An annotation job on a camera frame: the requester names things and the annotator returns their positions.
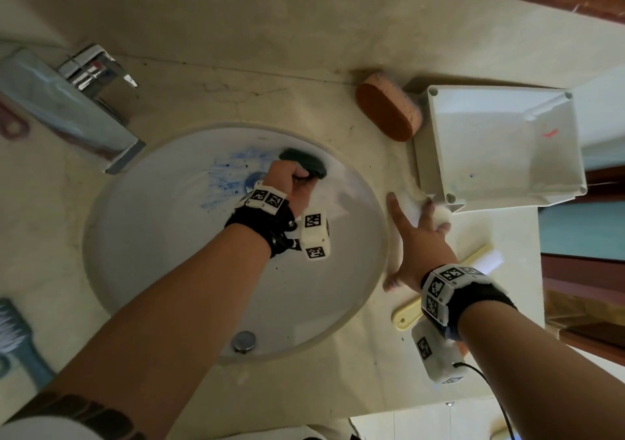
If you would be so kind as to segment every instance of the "hand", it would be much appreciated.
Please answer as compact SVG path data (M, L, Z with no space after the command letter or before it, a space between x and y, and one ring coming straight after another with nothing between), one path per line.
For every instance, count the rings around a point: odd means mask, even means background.
M303 180L308 171L292 160L275 160L262 181L263 185L286 193L289 208L298 217L308 207L311 193L317 184L317 177Z
M421 209L418 227L414 227L402 212L395 193L388 193L386 204L404 243L404 259L399 270L384 282L384 292L390 292L400 284L421 292L421 279L430 270L445 264L457 264L454 251L445 242L451 223L443 223L434 229L434 203L428 200Z

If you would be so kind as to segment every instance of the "toothbrush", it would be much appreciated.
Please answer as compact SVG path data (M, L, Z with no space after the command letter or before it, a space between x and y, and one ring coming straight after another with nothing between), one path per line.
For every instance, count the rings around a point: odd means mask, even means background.
M56 375L35 349L33 330L7 298L0 299L0 354L12 354L20 361L37 392Z

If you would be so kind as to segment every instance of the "right hand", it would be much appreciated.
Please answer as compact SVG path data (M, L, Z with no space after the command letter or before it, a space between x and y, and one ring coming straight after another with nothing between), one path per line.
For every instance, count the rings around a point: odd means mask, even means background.
M399 270L390 275L384 282L384 292L405 284L412 290L421 293L421 279L433 269L445 264L457 264L458 259L445 242L445 236L451 230L451 223L443 223L434 228L434 203L427 200L421 209L418 227L408 221L395 193L388 193L386 204L393 222L404 243L404 258Z

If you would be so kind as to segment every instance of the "dark green scrubber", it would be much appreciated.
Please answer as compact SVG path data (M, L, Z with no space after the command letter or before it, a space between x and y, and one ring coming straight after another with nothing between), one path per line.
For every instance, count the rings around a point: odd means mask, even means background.
M320 180L324 179L327 175L326 166L324 166L319 158L291 147L280 154L280 160L294 160L295 162L299 162L303 168L310 172L310 175Z

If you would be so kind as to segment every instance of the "sink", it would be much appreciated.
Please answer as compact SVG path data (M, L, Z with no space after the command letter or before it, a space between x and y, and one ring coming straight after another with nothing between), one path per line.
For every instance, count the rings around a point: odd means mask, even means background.
M83 257L110 313L203 247L221 229L251 179L287 147L319 157L327 177L311 208L331 224L331 256L308 261L287 251L271 259L235 332L254 349L221 361L283 355L321 341L366 302L383 271L386 219L373 191L328 150L282 132L228 123L179 137L115 178L94 205Z

